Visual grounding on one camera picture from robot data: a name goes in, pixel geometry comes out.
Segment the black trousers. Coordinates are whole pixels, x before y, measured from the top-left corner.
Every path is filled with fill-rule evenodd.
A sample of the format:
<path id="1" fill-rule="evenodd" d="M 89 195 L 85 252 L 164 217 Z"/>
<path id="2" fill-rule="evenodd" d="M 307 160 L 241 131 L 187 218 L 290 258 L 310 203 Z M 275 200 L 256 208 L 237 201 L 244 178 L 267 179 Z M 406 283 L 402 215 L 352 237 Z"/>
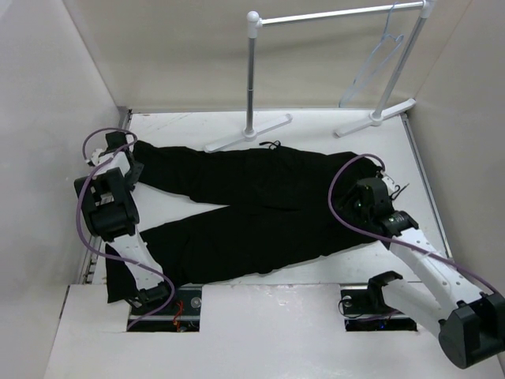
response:
<path id="1" fill-rule="evenodd" d="M 140 182 L 213 205 L 210 212 L 141 233 L 175 286 L 268 274 L 374 242 L 332 214 L 355 183 L 378 174 L 354 152 L 324 155 L 286 146 L 206 153 L 138 141 Z"/>

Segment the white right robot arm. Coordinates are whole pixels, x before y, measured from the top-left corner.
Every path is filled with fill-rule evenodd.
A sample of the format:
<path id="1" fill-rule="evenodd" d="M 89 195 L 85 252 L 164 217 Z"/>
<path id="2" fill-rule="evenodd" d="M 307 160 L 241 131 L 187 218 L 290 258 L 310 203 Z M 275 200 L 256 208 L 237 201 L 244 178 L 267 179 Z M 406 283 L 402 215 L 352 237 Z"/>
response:
<path id="1" fill-rule="evenodd" d="M 366 303 L 376 315 L 397 310 L 437 338 L 446 357 L 466 369 L 504 351 L 504 297 L 484 293 L 442 257 L 406 212 L 394 209 L 382 178 L 359 180 L 339 204 L 352 228 L 376 239 L 425 285 L 419 291 L 395 271 L 368 281 Z"/>

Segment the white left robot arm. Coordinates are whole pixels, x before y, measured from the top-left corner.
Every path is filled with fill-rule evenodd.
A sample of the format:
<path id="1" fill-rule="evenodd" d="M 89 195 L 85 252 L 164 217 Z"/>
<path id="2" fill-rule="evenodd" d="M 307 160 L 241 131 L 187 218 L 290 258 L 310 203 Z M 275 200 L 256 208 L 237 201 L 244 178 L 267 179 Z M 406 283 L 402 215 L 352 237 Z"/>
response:
<path id="1" fill-rule="evenodd" d="M 104 132 L 107 147 L 86 153 L 90 137 Z M 105 243 L 111 251 L 102 253 L 110 261 L 123 263 L 133 277 L 133 294 L 126 297 L 131 306 L 151 305 L 159 314 L 174 311 L 177 295 L 174 285 L 149 253 L 140 236 L 140 214 L 133 191 L 144 168 L 133 157 L 137 136 L 127 130 L 103 128 L 86 137 L 82 146 L 84 161 L 92 169 L 87 177 L 74 181 L 78 205 L 76 224 Z"/>

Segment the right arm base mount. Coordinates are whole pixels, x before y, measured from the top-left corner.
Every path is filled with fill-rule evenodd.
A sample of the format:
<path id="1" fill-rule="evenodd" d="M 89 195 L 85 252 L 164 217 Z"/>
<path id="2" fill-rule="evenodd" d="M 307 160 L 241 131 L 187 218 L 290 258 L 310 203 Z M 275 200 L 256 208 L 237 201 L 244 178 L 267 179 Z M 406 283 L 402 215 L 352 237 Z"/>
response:
<path id="1" fill-rule="evenodd" d="M 338 303 L 347 332 L 416 332 L 417 323 L 387 306 L 381 290 L 403 277 L 394 271 L 372 277 L 365 286 L 345 286 Z"/>

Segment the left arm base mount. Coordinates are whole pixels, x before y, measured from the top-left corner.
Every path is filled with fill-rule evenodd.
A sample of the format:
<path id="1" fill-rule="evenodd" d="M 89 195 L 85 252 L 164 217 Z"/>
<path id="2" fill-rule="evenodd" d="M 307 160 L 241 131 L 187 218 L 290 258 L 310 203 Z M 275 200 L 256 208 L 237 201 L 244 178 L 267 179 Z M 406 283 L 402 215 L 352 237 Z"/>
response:
<path id="1" fill-rule="evenodd" d="M 162 310 L 146 316 L 160 307 L 164 300 L 130 310 L 127 332 L 199 332 L 202 308 L 202 286 L 184 286 L 176 290 L 170 304 Z"/>

